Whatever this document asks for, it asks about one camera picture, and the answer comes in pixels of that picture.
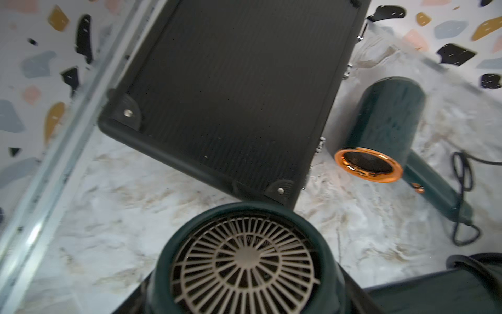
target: dark green hair dryer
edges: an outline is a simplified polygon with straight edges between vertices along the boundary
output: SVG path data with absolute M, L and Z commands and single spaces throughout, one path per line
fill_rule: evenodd
M 364 92 L 355 124 L 334 158 L 347 172 L 369 181 L 403 178 L 446 218 L 470 225 L 469 204 L 464 202 L 459 213 L 457 193 L 411 150 L 425 98 L 408 78 L 377 81 Z

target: ribbed case surface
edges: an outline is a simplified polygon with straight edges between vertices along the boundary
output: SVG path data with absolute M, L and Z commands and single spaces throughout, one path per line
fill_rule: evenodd
M 170 0 L 99 126 L 240 198 L 292 208 L 368 3 Z M 139 128 L 116 118 L 125 94 Z

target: dark green cylinder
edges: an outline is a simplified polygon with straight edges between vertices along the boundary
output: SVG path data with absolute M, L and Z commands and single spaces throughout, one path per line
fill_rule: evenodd
M 425 106 L 420 86 L 404 77 L 389 77 L 371 85 L 335 160 L 348 172 L 370 181 L 401 178 Z

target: white marble surface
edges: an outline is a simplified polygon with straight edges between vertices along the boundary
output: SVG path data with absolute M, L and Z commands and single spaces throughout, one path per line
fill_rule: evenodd
M 379 42 L 358 45 L 326 128 L 328 148 L 343 133 L 337 128 L 365 87 L 389 75 L 415 75 L 424 76 L 420 83 L 428 94 L 413 145 L 421 156 L 450 182 L 448 154 L 456 146 L 502 160 L 501 108 L 469 98 L 460 85 L 441 85 L 442 78 L 427 77 L 427 69 L 405 73 L 408 56 L 390 53 Z M 95 149 L 95 157 L 18 313 L 112 312 L 152 270 L 180 226 L 236 201 L 105 135 L 97 141 L 87 148 Z M 478 185 L 467 199 L 484 235 L 457 248 L 449 240 L 452 223 L 402 180 L 383 184 L 353 177 L 328 150 L 312 165 L 295 212 L 321 232 L 361 286 L 443 270 L 451 254 L 502 251 L 502 169 L 474 166 Z

